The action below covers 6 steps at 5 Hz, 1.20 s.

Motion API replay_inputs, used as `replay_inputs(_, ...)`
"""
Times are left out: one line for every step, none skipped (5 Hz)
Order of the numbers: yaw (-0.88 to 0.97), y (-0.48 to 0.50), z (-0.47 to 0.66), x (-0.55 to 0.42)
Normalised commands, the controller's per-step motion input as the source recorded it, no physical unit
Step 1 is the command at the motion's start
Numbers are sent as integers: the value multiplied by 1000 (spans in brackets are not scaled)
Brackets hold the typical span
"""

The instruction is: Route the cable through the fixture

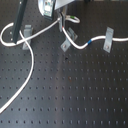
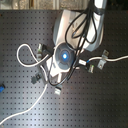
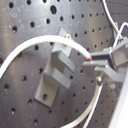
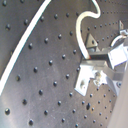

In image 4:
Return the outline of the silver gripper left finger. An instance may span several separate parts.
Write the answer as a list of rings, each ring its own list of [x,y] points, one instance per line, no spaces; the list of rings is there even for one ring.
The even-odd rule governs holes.
[[[104,60],[84,60],[80,64],[80,71],[75,84],[75,90],[82,96],[85,96],[88,90],[89,81],[99,87],[101,84],[106,84],[108,68],[107,62]]]

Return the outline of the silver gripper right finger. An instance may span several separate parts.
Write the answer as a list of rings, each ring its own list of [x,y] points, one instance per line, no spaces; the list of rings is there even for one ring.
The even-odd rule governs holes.
[[[111,69],[114,69],[117,65],[127,61],[127,57],[122,46],[118,46],[114,49],[90,52],[90,58],[92,60],[105,60]]]

